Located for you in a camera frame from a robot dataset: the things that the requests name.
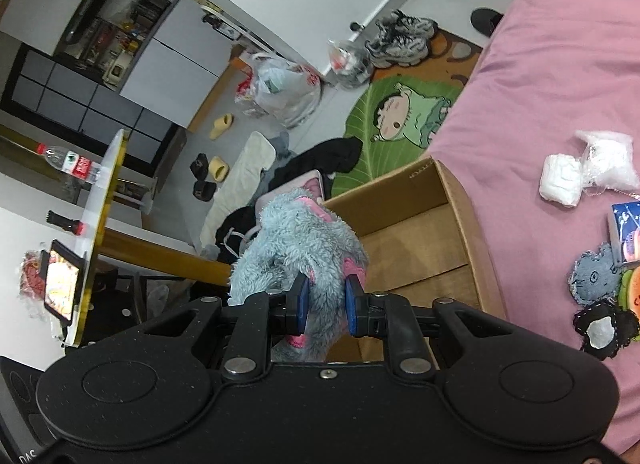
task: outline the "gray sneaker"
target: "gray sneaker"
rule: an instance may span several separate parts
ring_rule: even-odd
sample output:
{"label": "gray sneaker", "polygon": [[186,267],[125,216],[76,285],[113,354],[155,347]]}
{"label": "gray sneaker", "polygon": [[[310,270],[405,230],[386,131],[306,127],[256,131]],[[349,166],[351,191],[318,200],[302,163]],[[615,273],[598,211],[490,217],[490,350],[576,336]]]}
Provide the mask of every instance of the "gray sneaker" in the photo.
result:
{"label": "gray sneaker", "polygon": [[391,12],[391,16],[376,21],[376,25],[380,31],[386,28],[394,28],[398,32],[418,34],[427,38],[433,38],[438,31],[438,24],[435,20],[409,16],[399,9]]}
{"label": "gray sneaker", "polygon": [[398,64],[402,67],[418,65],[431,53],[431,45],[425,36],[411,36],[388,30],[364,46],[371,54],[371,62],[379,69]]}

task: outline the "blue box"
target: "blue box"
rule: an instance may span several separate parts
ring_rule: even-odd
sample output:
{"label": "blue box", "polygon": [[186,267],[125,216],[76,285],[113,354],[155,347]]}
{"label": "blue box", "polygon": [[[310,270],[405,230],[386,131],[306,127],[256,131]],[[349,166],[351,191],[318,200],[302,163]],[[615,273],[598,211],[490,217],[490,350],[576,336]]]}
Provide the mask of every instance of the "blue box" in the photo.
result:
{"label": "blue box", "polygon": [[617,266],[640,265],[640,202],[611,206],[609,237]]}

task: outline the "plastic bag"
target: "plastic bag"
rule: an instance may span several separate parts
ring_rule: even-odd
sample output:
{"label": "plastic bag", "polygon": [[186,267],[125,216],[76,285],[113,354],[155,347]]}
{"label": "plastic bag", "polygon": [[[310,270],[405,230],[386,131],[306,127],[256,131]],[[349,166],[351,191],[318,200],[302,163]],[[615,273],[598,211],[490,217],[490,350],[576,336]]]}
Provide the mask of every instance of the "plastic bag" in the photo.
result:
{"label": "plastic bag", "polygon": [[157,318],[164,312],[166,302],[169,300],[169,287],[165,284],[146,290],[146,317]]}
{"label": "plastic bag", "polygon": [[27,251],[20,263],[20,292],[19,296],[27,306],[29,316],[44,319],[44,288],[45,282],[40,277],[41,251]]}
{"label": "plastic bag", "polygon": [[366,83],[373,73],[369,51],[352,41],[329,40],[329,62],[338,83],[347,89]]}
{"label": "plastic bag", "polygon": [[310,67],[267,53],[254,54],[250,64],[253,74],[249,87],[243,90],[244,104],[255,102],[286,128],[300,124],[316,110],[321,83]]}
{"label": "plastic bag", "polygon": [[582,186],[588,195],[606,189],[632,191],[640,186],[633,165],[633,139],[618,132],[584,132],[576,137],[587,143],[582,155]]}
{"label": "plastic bag", "polygon": [[247,79],[241,82],[236,88],[235,102],[238,107],[242,109],[242,113],[252,118],[261,118],[266,116],[267,112],[260,108],[255,102],[255,87],[252,86],[253,74],[250,74]]}

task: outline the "gray plush cat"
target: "gray plush cat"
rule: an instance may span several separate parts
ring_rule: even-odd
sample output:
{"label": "gray plush cat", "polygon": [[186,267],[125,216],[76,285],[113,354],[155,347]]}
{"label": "gray plush cat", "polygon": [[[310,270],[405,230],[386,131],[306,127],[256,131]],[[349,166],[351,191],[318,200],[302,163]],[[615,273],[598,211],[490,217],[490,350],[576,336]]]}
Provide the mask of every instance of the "gray plush cat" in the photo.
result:
{"label": "gray plush cat", "polygon": [[620,290],[622,270],[613,262],[611,245],[604,243],[600,252],[587,251],[574,263],[569,290],[580,305],[591,305],[604,298],[615,298]]}

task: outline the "bottle label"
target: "bottle label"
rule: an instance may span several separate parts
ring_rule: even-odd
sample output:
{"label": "bottle label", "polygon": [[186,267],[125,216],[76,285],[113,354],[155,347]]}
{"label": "bottle label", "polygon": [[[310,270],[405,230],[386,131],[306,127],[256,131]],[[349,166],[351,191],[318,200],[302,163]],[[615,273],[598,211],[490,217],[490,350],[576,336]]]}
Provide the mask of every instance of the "bottle label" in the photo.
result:
{"label": "bottle label", "polygon": [[62,165],[62,171],[85,180],[89,175],[91,168],[91,159],[76,154],[76,152],[66,152],[65,161]]}

